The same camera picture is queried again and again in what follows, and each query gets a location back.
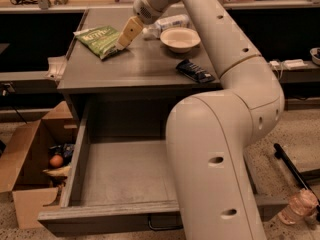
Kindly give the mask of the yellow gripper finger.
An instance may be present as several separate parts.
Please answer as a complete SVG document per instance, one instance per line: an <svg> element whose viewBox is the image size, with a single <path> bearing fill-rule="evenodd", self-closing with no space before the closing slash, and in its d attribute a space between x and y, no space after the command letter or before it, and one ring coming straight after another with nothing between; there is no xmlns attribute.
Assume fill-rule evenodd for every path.
<svg viewBox="0 0 320 240"><path fill-rule="evenodd" d="M118 50L124 50L142 32L142 30L143 22L140 18L138 16L130 17L121 31L115 47Z"/></svg>

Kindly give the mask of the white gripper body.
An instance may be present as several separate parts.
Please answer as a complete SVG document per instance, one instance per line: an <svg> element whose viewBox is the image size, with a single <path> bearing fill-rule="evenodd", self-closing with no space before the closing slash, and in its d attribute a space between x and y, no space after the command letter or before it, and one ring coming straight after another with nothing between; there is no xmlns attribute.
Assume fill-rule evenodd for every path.
<svg viewBox="0 0 320 240"><path fill-rule="evenodd" d="M153 24L172 4L180 0L135 0L134 14L145 24Z"/></svg>

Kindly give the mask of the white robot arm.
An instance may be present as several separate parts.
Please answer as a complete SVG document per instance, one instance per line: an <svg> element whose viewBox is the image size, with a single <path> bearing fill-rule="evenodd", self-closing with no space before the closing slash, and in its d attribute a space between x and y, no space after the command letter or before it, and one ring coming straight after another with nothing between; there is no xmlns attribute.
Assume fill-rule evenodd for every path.
<svg viewBox="0 0 320 240"><path fill-rule="evenodd" d="M136 0L120 49L140 27L182 2L213 65L221 90L189 96L166 125L187 240L267 240L243 158L284 110L284 94L266 60L218 0Z"/></svg>

